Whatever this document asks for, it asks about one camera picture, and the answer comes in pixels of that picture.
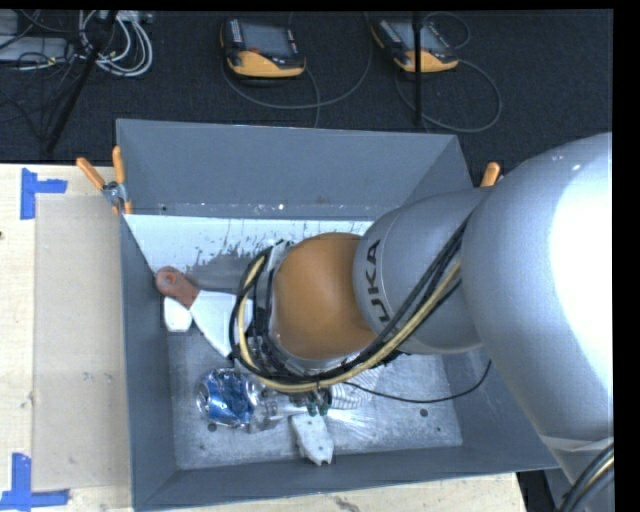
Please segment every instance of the cable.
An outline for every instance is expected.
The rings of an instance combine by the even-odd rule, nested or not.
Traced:
[[[27,56],[38,56],[41,57],[36,64],[31,64],[29,66],[22,66],[20,62]],[[50,55],[46,55],[41,52],[24,52],[18,57],[16,60],[16,70],[18,71],[40,71],[43,69],[48,69],[54,66],[60,66],[63,64],[68,64],[68,60],[65,56],[54,57]]]
[[[366,12],[363,13],[363,15],[364,15],[364,18],[365,18],[365,22],[367,24],[367,31],[368,31],[368,28],[369,28],[369,17],[368,17]],[[367,74],[369,73],[369,68],[371,67],[371,62],[372,61],[373,61],[373,44],[371,42],[371,38],[369,38],[369,56],[367,58],[367,65],[365,66],[365,69],[364,69],[362,75],[360,76],[360,78],[358,79],[358,81],[356,82],[356,84],[353,87],[351,87],[351,89],[349,89],[346,93],[341,94],[337,98],[333,98],[331,100],[325,100],[325,101],[316,101],[315,103],[308,103],[308,104],[303,104],[303,105],[279,105],[279,104],[267,103],[267,102],[264,102],[264,101],[256,100],[255,98],[252,98],[248,94],[245,94],[243,91],[241,91],[231,81],[231,79],[227,76],[226,73],[223,73],[222,76],[224,77],[224,79],[227,82],[227,84],[229,85],[229,87],[231,87],[235,92],[237,92],[244,99],[246,99],[248,101],[251,101],[252,103],[255,103],[256,105],[260,105],[262,107],[267,107],[267,108],[275,108],[275,109],[279,109],[279,110],[306,110],[306,109],[310,109],[310,108],[320,108],[320,107],[326,107],[328,105],[333,105],[333,104],[338,103],[339,101],[342,101],[345,98],[351,96],[351,94],[353,94],[358,89],[358,87],[360,87],[362,82],[364,82],[364,79],[367,77]],[[221,59],[221,63],[222,63],[223,67],[224,67],[224,62],[225,62],[225,59]]]
[[[80,16],[78,18],[78,25],[82,29],[81,33],[81,41],[84,44],[84,50],[90,51],[93,47],[89,42],[89,39],[86,36],[87,25],[90,20],[95,16],[97,10],[92,10],[84,16],[84,11],[80,11]],[[96,65],[112,75],[132,78],[142,75],[146,73],[153,63],[153,45],[151,44],[151,39],[147,32],[142,28],[140,23],[135,20],[130,20],[127,23],[130,24],[131,29],[135,35],[135,45],[133,44],[131,34],[129,33],[129,28],[127,24],[122,20],[120,16],[116,17],[117,27],[121,29],[122,34],[125,37],[125,48],[119,53],[115,55],[106,55],[105,53],[100,53],[98,55],[98,59],[96,61]],[[111,38],[107,43],[105,48],[108,48],[111,45],[114,35],[115,28],[111,34]],[[134,55],[134,63],[130,66],[125,66],[122,64],[116,64],[116,62],[124,61],[125,58],[130,56],[131,50],[136,48],[136,54]],[[87,55],[79,55],[80,58],[86,59]]]
[[[425,121],[428,121],[432,124],[435,124],[436,126],[439,126],[440,128],[444,128],[446,130],[452,130],[455,132],[460,132],[460,133],[478,133],[478,132],[482,132],[484,130],[487,130],[489,128],[491,128],[494,124],[496,124],[498,122],[498,119],[500,118],[500,114],[502,113],[502,96],[500,95],[500,91],[498,90],[498,86],[495,84],[495,82],[492,80],[492,78],[485,73],[482,69],[480,69],[478,66],[476,66],[475,64],[472,64],[471,62],[468,62],[466,60],[463,59],[458,59],[458,63],[460,64],[464,64],[466,66],[469,66],[472,69],[475,69],[478,73],[480,73],[491,85],[493,91],[496,94],[496,98],[497,98],[497,102],[498,102],[498,107],[496,109],[496,114],[493,117],[493,119],[485,124],[484,126],[480,126],[479,128],[460,128],[457,126],[452,126],[452,125],[448,125],[445,123],[442,123],[440,121],[437,121],[436,119],[433,119],[429,116],[427,116],[426,114],[422,114],[422,119]],[[407,106],[415,111],[415,106],[413,105],[413,103],[411,101],[409,101],[403,94],[402,91],[400,90],[400,81],[399,81],[399,77],[400,77],[400,72],[396,75],[396,90],[398,91],[398,94],[400,95],[400,98],[402,98],[402,100],[407,104]]]
[[[453,400],[455,398],[460,398],[461,396],[465,396],[465,395],[468,395],[469,393],[473,393],[485,381],[485,379],[487,378],[487,375],[489,374],[489,370],[490,369],[491,369],[491,360],[489,360],[489,362],[487,363],[487,367],[485,368],[485,370],[484,370],[484,372],[482,374],[482,377],[480,377],[478,382],[476,382],[473,386],[471,386],[466,391],[462,391],[461,393],[456,393],[455,395],[445,396],[445,397],[442,397],[442,398],[429,398],[429,399],[426,399],[426,400],[417,400],[417,399],[413,399],[413,398],[404,398],[404,397],[395,396],[395,395],[387,395],[386,393],[380,393],[379,391],[374,391],[373,389],[368,389],[368,388],[362,387],[359,384],[355,384],[353,382],[344,382],[344,384],[346,384],[347,386],[352,386],[354,388],[358,388],[358,389],[360,389],[362,391],[366,391],[367,393],[370,393],[372,395],[379,396],[379,397],[382,397],[382,398],[389,398],[391,400],[397,400],[398,402],[406,402],[406,403],[409,403],[409,404],[435,404],[435,403],[438,403],[438,402],[446,402],[447,400]]]
[[[46,133],[49,129],[49,126],[51,124],[51,119],[53,118],[53,110],[49,111],[49,121],[46,121],[46,118],[43,117],[42,122],[44,124],[44,128],[42,129],[41,133],[38,133],[37,128],[35,127],[35,124],[33,123],[33,121],[31,120],[30,116],[35,114],[36,112],[40,112],[40,111],[46,111],[55,101],[59,100],[60,98],[63,97],[64,94],[67,94],[71,88],[73,87],[73,85],[75,84],[75,82],[77,81],[77,79],[79,78],[80,75],[77,75],[75,77],[73,77],[71,79],[71,81],[65,85],[64,88],[62,88],[62,84],[64,83],[64,81],[66,80],[67,76],[71,73],[72,69],[73,69],[73,65],[75,63],[75,58],[72,58],[71,61],[69,61],[68,63],[68,67],[67,70],[65,71],[63,77],[60,79],[60,81],[58,82],[55,90],[51,93],[51,95],[49,96],[49,98],[46,101],[43,101],[41,103],[41,105],[37,108],[31,109],[31,110],[26,110],[23,107],[21,107],[18,103],[18,101],[15,98],[11,98],[8,96],[8,94],[2,90],[0,90],[0,93],[3,94],[3,96],[5,96],[7,98],[7,100],[5,100],[4,102],[0,103],[0,106],[2,106],[4,103],[10,103],[12,106],[14,106],[17,110],[19,110],[20,114],[15,115],[15,116],[10,116],[10,117],[5,117],[0,119],[0,123],[6,123],[9,121],[14,121],[20,117],[24,117],[27,121],[27,123],[29,124],[29,128],[31,129],[31,131],[34,133],[34,135],[36,136],[36,138],[39,141],[42,141],[44,138],[44,133]],[[46,79],[52,78],[53,76],[59,74],[62,69],[64,69],[63,67],[61,67],[59,70],[56,70],[52,73],[51,76],[46,77]],[[36,82],[32,82],[31,84],[27,85],[25,88],[23,88],[23,91],[26,91],[29,87],[32,87]]]
[[[602,450],[582,472],[562,503],[560,512],[577,512],[613,478],[613,443]]]
[[[414,303],[415,299],[418,297],[420,291],[425,287],[425,285],[427,285],[427,283],[429,283],[434,273],[437,273],[441,267],[443,269],[446,268],[449,265],[449,263],[452,261],[453,256],[460,248],[462,234],[466,229],[466,225],[468,223],[469,218],[470,218],[470,215],[467,216],[467,218],[458,226],[454,234],[450,237],[450,239],[447,241],[445,246],[440,250],[439,254],[436,256],[436,258],[433,260],[433,262],[429,265],[427,270],[424,272],[419,282],[414,286],[413,290],[411,290],[411,292],[409,293],[405,301],[401,304],[398,311],[389,320],[389,322],[387,322],[385,327],[376,336],[376,339],[370,343],[368,348],[363,350],[355,359],[351,360],[350,362],[345,361],[343,362],[342,365],[340,365],[337,368],[334,368],[333,370],[328,370],[320,374],[315,374],[312,378],[314,380],[310,380],[311,377],[309,376],[301,377],[300,375],[291,374],[291,373],[285,374],[285,375],[275,375],[272,372],[269,372],[268,370],[266,370],[265,368],[259,369],[257,368],[257,365],[255,364],[255,362],[245,360],[243,353],[241,353],[239,348],[237,348],[236,346],[236,341],[234,336],[234,326],[238,318],[238,307],[242,297],[248,293],[248,290],[251,289],[251,286],[255,285],[255,282],[257,281],[261,270],[258,269],[257,272],[253,272],[251,279],[249,279],[247,276],[249,275],[250,269],[253,269],[256,266],[263,268],[264,263],[261,264],[258,261],[260,258],[262,257],[268,258],[268,252],[262,252],[258,254],[254,258],[254,260],[249,264],[249,266],[245,271],[244,277],[240,281],[242,283],[241,290],[237,294],[238,298],[237,298],[236,304],[234,305],[234,309],[231,313],[231,318],[229,322],[229,340],[231,342],[232,350],[234,352],[234,357],[236,357],[236,359],[241,364],[243,364],[249,371],[253,372],[258,376],[261,376],[267,379],[274,378],[274,377],[283,378],[287,381],[287,383],[291,384],[291,383],[317,382],[322,379],[331,379],[334,377],[339,377],[351,371],[357,365],[361,363],[369,362],[373,357],[380,356],[385,346],[393,341],[393,339],[387,340],[387,336],[396,329],[396,325],[399,323],[400,319],[404,317],[404,315],[409,311],[409,308]],[[448,297],[448,295],[453,292],[453,288],[455,288],[458,284],[459,282],[454,284],[452,288],[443,297],[436,299],[436,303],[432,306],[432,310],[427,314],[427,316],[431,315],[440,306],[442,301],[444,301]],[[425,303],[425,299],[423,298],[420,304],[422,305],[424,303]],[[413,316],[418,314],[419,314],[419,308],[416,309],[416,311],[414,311]],[[387,359],[387,354],[384,353],[380,356],[380,360],[376,359],[375,365],[383,364],[386,359]]]

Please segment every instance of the black floor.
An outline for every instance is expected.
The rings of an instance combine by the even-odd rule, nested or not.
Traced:
[[[45,71],[18,71],[5,63],[0,67],[0,162],[73,163],[82,155],[96,164],[108,164],[117,118],[313,127],[316,109],[266,107],[241,96],[228,83],[218,39],[228,14],[155,11],[153,23],[145,25],[153,45],[152,67],[137,78],[94,69],[52,153],[45,151],[43,137],[59,119],[55,109],[69,97],[82,63],[71,70],[55,66]],[[312,73],[268,89],[232,82],[244,95],[275,105],[314,104],[312,76],[321,101],[331,103],[359,83],[344,99],[320,109],[317,127],[425,129],[415,123],[407,105],[413,105],[413,84],[396,82],[397,68],[372,44],[363,13],[236,14],[279,24],[291,18]],[[405,14],[410,18],[411,12]],[[470,40],[458,50],[465,63],[425,78],[422,109],[440,125],[474,130],[491,124],[501,107],[497,121],[478,133],[426,122],[431,132],[458,133],[476,183],[490,160],[499,161],[508,172],[552,147],[612,130],[613,10],[453,14],[470,31]],[[458,18],[431,18],[453,46],[467,35]],[[487,77],[499,91],[500,103]]]

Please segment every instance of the white object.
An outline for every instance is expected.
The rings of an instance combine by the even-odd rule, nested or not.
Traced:
[[[204,337],[224,357],[231,354],[229,321],[235,303],[236,296],[231,293],[201,290],[189,310]],[[253,301],[247,299],[244,308],[246,327],[249,327],[252,318]]]
[[[195,321],[209,344],[221,355],[227,357],[231,353],[229,321],[235,303],[235,295],[208,290],[200,290],[191,309],[185,308],[171,297],[165,297],[164,323],[170,332],[186,332],[191,327],[192,321]],[[246,327],[249,326],[252,318],[253,301],[247,299],[244,309]]]
[[[323,462],[331,464],[333,459],[333,439],[327,424],[320,415],[297,414],[290,417],[296,433],[300,455],[312,460],[318,466]]]
[[[228,219],[125,214],[136,243],[155,274],[171,265],[180,272],[216,258],[253,258],[279,240],[300,242],[320,233],[363,235],[372,222],[347,220]]]
[[[172,297],[164,298],[163,316],[169,332],[186,332],[193,321],[189,310]]]

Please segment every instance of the gray bin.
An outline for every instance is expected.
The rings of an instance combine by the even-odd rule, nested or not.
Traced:
[[[373,221],[402,204],[472,187],[452,135],[124,119],[117,121],[116,130],[135,214]],[[297,458],[230,465],[218,461],[211,467],[200,460],[185,469],[178,430],[188,425],[176,416],[183,413],[176,409],[180,403],[175,394],[183,376],[193,375],[193,365],[202,363],[189,360],[188,354],[197,350],[175,350],[181,336],[188,340],[193,333],[167,332],[153,272],[123,219],[122,296],[136,510],[557,467],[492,370],[475,392],[449,402],[460,436],[455,445],[338,454],[322,467]],[[196,265],[192,277],[201,286],[231,288],[247,262],[238,257],[221,265],[219,275],[215,265],[208,265],[207,272],[198,272]],[[469,388],[486,359],[483,349],[442,357],[443,384],[452,392]],[[215,443],[215,434],[210,439]]]

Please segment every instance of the yellow device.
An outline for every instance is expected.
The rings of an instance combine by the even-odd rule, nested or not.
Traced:
[[[371,24],[371,34],[398,67],[403,71],[415,73],[416,51],[410,22],[379,19]],[[458,65],[455,50],[428,21],[423,23],[420,29],[420,46],[422,73],[445,71]]]
[[[272,82],[304,71],[305,59],[289,28],[231,18],[222,25],[220,44],[237,78]]]

